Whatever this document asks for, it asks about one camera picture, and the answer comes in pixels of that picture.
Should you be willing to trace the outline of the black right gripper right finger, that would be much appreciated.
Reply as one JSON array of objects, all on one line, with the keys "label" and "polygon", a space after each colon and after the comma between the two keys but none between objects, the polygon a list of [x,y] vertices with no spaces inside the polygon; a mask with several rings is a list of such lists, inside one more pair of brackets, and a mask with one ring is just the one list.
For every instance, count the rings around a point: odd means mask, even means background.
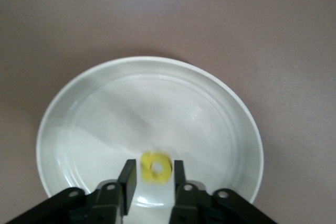
[{"label": "black right gripper right finger", "polygon": [[174,162],[175,204],[169,223],[275,223],[231,189],[208,194],[186,180],[183,161]]}]

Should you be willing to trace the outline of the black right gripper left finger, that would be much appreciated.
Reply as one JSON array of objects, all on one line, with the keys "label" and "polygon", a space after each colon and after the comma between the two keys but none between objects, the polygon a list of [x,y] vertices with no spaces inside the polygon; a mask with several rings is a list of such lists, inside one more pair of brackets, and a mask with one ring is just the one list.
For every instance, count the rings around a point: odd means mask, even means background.
[{"label": "black right gripper left finger", "polygon": [[90,194],[70,187],[9,223],[123,223],[135,193],[136,160],[126,161],[118,179],[101,182]]}]

